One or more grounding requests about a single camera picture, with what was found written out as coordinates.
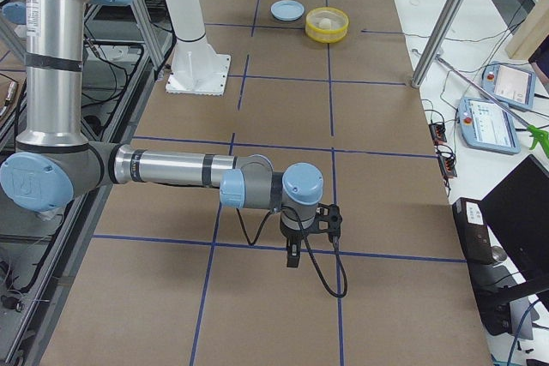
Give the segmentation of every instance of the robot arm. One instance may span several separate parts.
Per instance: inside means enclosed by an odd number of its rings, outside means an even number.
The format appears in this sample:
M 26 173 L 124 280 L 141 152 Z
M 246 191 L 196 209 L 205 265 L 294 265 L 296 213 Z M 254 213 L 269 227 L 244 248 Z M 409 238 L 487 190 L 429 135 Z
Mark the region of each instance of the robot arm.
M 337 247 L 339 209 L 319 205 L 323 177 L 313 165 L 280 173 L 258 155 L 165 153 L 88 141 L 80 119 L 83 16 L 90 1 L 27 0 L 27 128 L 16 138 L 17 153 L 0 167 L 0 184 L 15 203 L 42 212 L 99 186 L 129 181 L 217 188 L 224 206 L 281 212 L 289 267 L 298 265 L 309 233 L 327 233 Z M 197 14 L 195 26 L 203 30 Z

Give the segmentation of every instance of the computer monitor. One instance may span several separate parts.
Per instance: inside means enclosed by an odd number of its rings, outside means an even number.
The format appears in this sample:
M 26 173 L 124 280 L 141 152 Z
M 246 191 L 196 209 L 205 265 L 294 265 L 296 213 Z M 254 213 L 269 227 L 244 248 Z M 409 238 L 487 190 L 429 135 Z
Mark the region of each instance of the computer monitor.
M 529 155 L 479 206 L 486 223 L 527 281 L 502 291 L 500 300 L 510 302 L 537 293 L 549 310 L 549 171 Z

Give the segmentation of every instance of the white pillar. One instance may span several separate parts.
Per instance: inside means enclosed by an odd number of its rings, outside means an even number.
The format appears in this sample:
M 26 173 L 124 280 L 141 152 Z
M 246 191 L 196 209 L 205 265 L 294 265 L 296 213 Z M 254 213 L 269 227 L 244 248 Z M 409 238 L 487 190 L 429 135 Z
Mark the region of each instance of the white pillar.
M 200 1 L 166 0 L 166 3 L 178 37 L 166 90 L 222 95 L 231 57 L 218 55 L 208 43 Z

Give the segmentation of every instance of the green object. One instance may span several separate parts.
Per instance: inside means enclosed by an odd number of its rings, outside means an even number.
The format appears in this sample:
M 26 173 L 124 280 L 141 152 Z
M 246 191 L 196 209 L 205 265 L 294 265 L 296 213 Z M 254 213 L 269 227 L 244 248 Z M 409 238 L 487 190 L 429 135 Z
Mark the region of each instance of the green object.
M 533 150 L 539 143 L 541 144 L 543 152 L 546 154 L 547 158 L 549 158 L 549 132 L 547 132 L 546 130 L 538 129 L 532 124 L 529 124 L 526 127 L 526 130 L 530 132 L 531 136 L 534 138 L 530 150 Z

